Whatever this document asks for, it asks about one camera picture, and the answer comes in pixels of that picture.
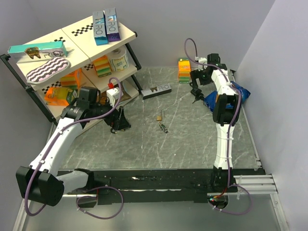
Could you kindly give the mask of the black padlock keys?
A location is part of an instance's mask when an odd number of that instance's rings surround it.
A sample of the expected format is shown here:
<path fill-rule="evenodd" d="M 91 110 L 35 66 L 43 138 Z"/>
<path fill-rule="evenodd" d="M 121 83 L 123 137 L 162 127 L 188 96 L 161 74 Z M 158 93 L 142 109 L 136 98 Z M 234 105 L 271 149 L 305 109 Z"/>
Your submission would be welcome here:
<path fill-rule="evenodd" d="M 196 95 L 193 103 L 195 103 L 197 101 L 202 101 L 203 102 L 204 101 L 204 96 L 202 94 L 201 95 Z"/>

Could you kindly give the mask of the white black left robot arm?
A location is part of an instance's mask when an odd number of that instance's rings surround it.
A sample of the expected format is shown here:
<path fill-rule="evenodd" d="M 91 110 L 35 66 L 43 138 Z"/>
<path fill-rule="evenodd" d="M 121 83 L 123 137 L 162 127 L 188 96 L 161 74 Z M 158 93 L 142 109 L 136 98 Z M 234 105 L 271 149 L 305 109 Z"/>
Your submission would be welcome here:
<path fill-rule="evenodd" d="M 90 193 L 95 188 L 94 174 L 76 168 L 65 175 L 58 175 L 64 155 L 86 124 L 103 119 L 112 132 L 130 127 L 118 104 L 123 96 L 122 87 L 107 90 L 107 103 L 101 104 L 97 88 L 82 87 L 79 96 L 63 110 L 58 126 L 40 154 L 27 167 L 19 167 L 16 179 L 21 196 L 44 205 L 55 206 L 62 196 L 80 189 Z"/>

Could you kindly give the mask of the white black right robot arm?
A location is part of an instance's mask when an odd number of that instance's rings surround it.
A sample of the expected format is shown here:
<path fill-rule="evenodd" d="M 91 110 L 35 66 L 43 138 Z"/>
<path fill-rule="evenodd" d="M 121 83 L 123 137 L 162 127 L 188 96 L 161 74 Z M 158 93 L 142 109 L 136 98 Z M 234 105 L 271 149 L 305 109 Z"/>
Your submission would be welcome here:
<path fill-rule="evenodd" d="M 192 80 L 190 86 L 192 87 L 191 94 L 195 97 L 195 100 L 205 101 L 202 91 L 198 88 L 197 81 L 201 85 L 214 83 L 217 91 L 212 112 L 217 129 L 217 153 L 210 186 L 216 192 L 225 191 L 233 180 L 231 150 L 233 132 L 239 118 L 242 97 L 239 90 L 230 81 L 227 67 L 220 62 L 217 53 L 209 54 L 207 58 L 195 56 L 194 61 L 197 62 L 198 69 L 190 72 Z"/>

